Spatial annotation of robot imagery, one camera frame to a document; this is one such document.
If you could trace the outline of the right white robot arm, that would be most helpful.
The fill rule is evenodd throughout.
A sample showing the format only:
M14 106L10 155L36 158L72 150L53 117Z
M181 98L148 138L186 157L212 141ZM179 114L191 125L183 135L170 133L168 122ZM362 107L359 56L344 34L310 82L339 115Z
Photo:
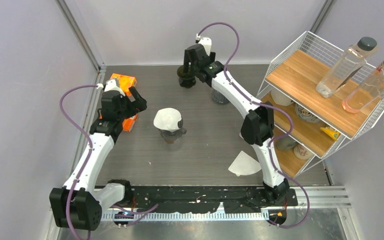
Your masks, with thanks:
M243 118L240 135L254 149L260 163L265 198L271 205L279 205L290 185L273 146L274 106L246 91L226 66L215 60L215 53L207 52L202 44L196 43L184 51L183 72L220 92L238 110Z

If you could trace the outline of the white paper coffee filter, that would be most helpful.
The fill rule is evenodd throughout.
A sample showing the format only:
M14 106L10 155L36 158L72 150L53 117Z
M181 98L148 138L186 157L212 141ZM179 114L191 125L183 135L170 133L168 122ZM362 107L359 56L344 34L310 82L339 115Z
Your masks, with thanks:
M153 125L159 130L174 132L182 128L182 120L182 115L177 109L162 108L157 111Z

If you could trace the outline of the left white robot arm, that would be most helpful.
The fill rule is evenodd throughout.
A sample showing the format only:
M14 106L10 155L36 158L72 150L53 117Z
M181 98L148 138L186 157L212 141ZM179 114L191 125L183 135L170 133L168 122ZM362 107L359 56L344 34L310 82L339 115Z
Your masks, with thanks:
M78 127L87 139L87 147L77 166L62 187L51 190L49 201L55 224L72 231L94 231L100 224L103 211L118 203L128 207L133 202L130 182L112 180L103 189L94 192L102 166L123 131L123 121L147 109L147 101L135 87L129 87L134 100L121 89L102 88L101 107L89 132Z

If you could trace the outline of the grey glass dripper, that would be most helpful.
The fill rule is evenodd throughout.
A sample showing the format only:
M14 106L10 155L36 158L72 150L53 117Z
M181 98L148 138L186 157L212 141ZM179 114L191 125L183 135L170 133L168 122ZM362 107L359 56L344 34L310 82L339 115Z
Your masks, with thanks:
M179 139L182 135L185 135L187 133L187 130L183 127L183 120L180 120L177 123L177 126L179 127L179 129L176 129L174 131L162 129L159 130L161 137L166 143L173 144L175 140Z

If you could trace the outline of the glass carafe with leather collar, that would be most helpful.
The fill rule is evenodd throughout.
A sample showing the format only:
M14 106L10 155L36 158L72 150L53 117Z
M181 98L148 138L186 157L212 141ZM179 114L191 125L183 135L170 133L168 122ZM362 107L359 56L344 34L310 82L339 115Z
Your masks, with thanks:
M162 144L162 148L165 151L175 152L175 151L178 151L182 147L182 144L180 142L176 142L174 140L168 140L168 139L164 138L163 142L164 143Z

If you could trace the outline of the dark green glass dripper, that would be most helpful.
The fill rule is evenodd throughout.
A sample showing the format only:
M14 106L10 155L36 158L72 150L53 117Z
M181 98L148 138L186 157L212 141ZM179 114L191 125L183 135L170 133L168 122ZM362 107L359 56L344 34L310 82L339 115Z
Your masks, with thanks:
M178 76L179 85L183 88L192 88L196 84L196 77L194 75L194 70L192 67L188 67L187 70L183 65L181 65L176 74Z

